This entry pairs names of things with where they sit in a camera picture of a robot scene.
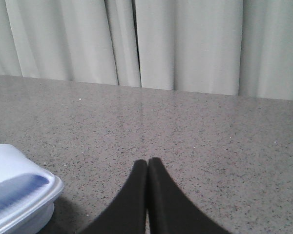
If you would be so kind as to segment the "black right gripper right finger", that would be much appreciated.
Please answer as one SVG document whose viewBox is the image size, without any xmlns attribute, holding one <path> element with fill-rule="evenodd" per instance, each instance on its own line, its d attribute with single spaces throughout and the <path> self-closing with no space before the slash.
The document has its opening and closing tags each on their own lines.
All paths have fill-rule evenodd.
<svg viewBox="0 0 293 234">
<path fill-rule="evenodd" d="M 158 157 L 148 162 L 148 202 L 152 234 L 228 234 L 201 212 L 170 177 Z"/>
</svg>

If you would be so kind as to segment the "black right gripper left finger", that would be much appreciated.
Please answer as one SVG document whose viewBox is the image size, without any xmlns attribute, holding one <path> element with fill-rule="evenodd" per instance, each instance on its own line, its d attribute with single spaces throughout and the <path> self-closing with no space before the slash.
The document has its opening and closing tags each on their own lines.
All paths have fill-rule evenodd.
<svg viewBox="0 0 293 234">
<path fill-rule="evenodd" d="M 125 184 L 83 234 L 144 234 L 146 225 L 147 162 L 134 162 Z"/>
</svg>

